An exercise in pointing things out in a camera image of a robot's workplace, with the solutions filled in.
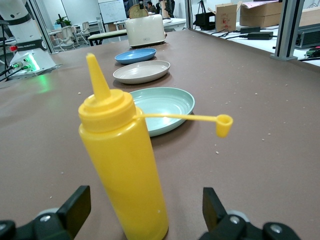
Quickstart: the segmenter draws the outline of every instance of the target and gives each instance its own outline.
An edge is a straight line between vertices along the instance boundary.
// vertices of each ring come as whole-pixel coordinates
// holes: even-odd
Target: tripod
[[[199,14],[200,6],[201,6],[202,13],[206,13],[206,8],[205,8],[204,0],[200,0],[200,2],[198,2],[198,4],[199,4],[198,14]]]

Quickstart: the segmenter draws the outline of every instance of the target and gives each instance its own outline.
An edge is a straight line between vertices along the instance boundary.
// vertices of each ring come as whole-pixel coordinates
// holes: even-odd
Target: bottle body
[[[79,134],[127,239],[163,239],[169,221],[146,121],[103,133],[81,124]]]

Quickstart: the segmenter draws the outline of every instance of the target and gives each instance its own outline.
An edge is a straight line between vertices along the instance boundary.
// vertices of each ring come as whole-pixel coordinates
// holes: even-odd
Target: bolt
[[[49,221],[50,218],[51,218],[51,216],[45,215],[45,216],[40,218],[40,222],[47,222],[47,221]]]
[[[0,224],[0,231],[3,230],[3,229],[5,229],[6,226],[7,226],[7,225],[6,225],[5,223],[4,223],[4,224]]]
[[[274,231],[277,234],[280,234],[282,232],[282,228],[277,224],[272,224],[270,228],[272,231]]]
[[[233,223],[233,224],[238,224],[240,222],[240,219],[236,216],[231,216],[230,217],[230,221]]]

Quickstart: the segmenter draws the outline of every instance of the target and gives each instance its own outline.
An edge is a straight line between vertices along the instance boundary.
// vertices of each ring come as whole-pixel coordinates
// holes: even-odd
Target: red button
[[[9,49],[11,52],[14,52],[18,49],[18,47],[17,46],[10,46]]]

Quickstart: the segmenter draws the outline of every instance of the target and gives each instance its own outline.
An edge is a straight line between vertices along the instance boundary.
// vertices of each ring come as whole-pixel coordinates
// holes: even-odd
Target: toaster
[[[161,44],[166,40],[161,14],[128,19],[125,28],[132,48]]]

